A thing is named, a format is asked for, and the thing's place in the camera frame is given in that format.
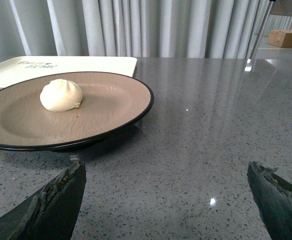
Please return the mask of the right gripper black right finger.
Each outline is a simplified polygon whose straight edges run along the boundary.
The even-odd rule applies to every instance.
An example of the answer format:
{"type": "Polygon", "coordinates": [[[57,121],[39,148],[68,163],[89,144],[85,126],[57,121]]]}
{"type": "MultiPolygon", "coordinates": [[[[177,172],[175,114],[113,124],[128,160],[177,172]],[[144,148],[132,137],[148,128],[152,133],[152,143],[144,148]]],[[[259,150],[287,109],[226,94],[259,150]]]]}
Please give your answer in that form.
{"type": "Polygon", "coordinates": [[[292,240],[292,184],[275,171],[251,161],[247,180],[271,239],[292,240]]]}

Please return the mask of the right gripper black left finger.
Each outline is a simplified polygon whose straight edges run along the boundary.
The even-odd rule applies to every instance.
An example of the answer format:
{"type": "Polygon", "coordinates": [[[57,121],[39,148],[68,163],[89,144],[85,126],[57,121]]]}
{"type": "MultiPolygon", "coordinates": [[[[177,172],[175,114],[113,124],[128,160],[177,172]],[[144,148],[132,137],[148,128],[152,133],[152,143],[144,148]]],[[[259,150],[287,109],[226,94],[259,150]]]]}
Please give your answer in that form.
{"type": "Polygon", "coordinates": [[[0,240],[71,239],[85,186],[85,164],[75,162],[0,217],[0,240]]]}

